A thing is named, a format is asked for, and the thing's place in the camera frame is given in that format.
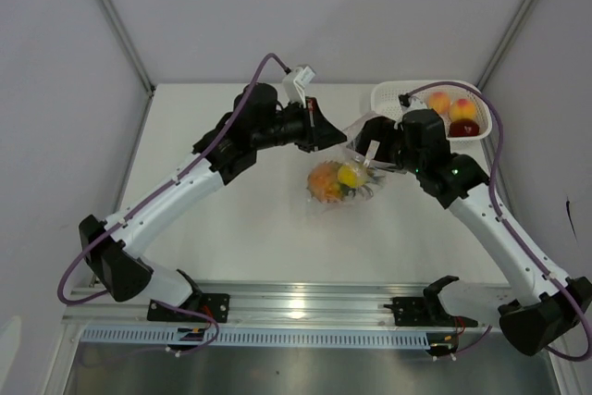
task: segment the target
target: yellow lemon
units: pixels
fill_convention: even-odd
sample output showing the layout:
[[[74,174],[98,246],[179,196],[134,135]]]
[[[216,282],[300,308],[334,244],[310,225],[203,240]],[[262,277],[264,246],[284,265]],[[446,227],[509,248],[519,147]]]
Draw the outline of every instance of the yellow lemon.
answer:
[[[337,180],[348,187],[357,189],[366,183],[365,174],[351,166],[341,166],[337,172]]]

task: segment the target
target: peach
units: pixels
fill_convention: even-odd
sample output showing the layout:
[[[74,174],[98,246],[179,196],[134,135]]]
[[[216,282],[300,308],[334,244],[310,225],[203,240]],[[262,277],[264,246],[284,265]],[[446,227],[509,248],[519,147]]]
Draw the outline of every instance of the peach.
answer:
[[[450,97],[444,92],[432,93],[427,98],[427,106],[439,115],[443,115],[450,107]]]
[[[477,107],[468,99],[459,99],[450,106],[448,116],[452,122],[459,119],[475,120],[477,117]]]

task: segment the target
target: black mount bracket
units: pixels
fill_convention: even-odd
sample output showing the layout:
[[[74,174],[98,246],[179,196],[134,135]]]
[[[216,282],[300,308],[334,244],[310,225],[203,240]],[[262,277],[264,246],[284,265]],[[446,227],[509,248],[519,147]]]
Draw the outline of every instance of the black mount bracket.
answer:
[[[457,277],[447,276],[430,284],[424,289],[424,296],[398,296],[385,304],[395,317],[395,326],[399,327],[455,327],[455,317],[446,313],[438,299],[438,294]],[[466,327],[477,327],[474,319],[461,316]]]
[[[198,314],[210,315],[219,324],[226,324],[230,310],[230,295],[227,293],[203,293],[193,279],[182,270],[177,270],[191,285],[193,293],[180,308]],[[193,315],[180,314],[169,310],[158,301],[151,300],[148,306],[148,321],[165,323],[202,323],[204,320]]]
[[[234,99],[234,107],[243,93]],[[216,128],[193,145],[193,153],[202,152],[225,126],[231,113],[226,113]],[[225,185],[257,161],[257,152],[288,143],[306,152],[314,152],[346,142],[345,134],[335,128],[321,112],[313,97],[306,98],[306,106],[291,103],[285,107],[278,101],[278,92],[271,85],[257,83],[222,141],[206,157]]]
[[[82,250],[105,233],[103,224],[93,215],[85,217],[79,224]],[[92,249],[84,260],[117,302],[130,300],[146,288],[152,278],[153,269],[142,260],[135,259],[123,251],[125,244],[111,236]]]
[[[592,303],[592,284],[586,277],[569,278],[565,288],[586,312]],[[580,321],[562,293],[541,296],[541,302],[523,307],[517,301],[498,307],[499,327],[519,352],[532,356]]]
[[[450,341],[450,334],[448,333],[427,333],[426,336],[429,343],[429,349],[426,352],[430,356],[437,358],[448,356],[455,353],[459,348],[458,340]]]

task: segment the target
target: white label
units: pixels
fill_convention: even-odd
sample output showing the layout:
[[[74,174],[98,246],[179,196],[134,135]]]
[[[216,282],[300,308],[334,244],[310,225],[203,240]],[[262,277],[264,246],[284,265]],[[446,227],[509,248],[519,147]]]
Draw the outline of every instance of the white label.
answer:
[[[370,162],[374,159],[374,156],[376,156],[379,146],[379,141],[370,141],[370,145],[368,145],[368,151],[366,152],[366,158],[364,160],[364,167],[368,167],[370,165]]]

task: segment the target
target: plastic bag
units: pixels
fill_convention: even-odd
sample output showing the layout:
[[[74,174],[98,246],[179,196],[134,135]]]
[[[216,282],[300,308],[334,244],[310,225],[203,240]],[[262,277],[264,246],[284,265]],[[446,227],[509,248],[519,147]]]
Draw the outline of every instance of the plastic bag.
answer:
[[[375,161],[379,141],[364,141],[364,124],[380,115],[368,113],[343,130],[347,141],[315,158],[306,178],[309,202],[325,208],[367,201],[382,190],[394,166]]]

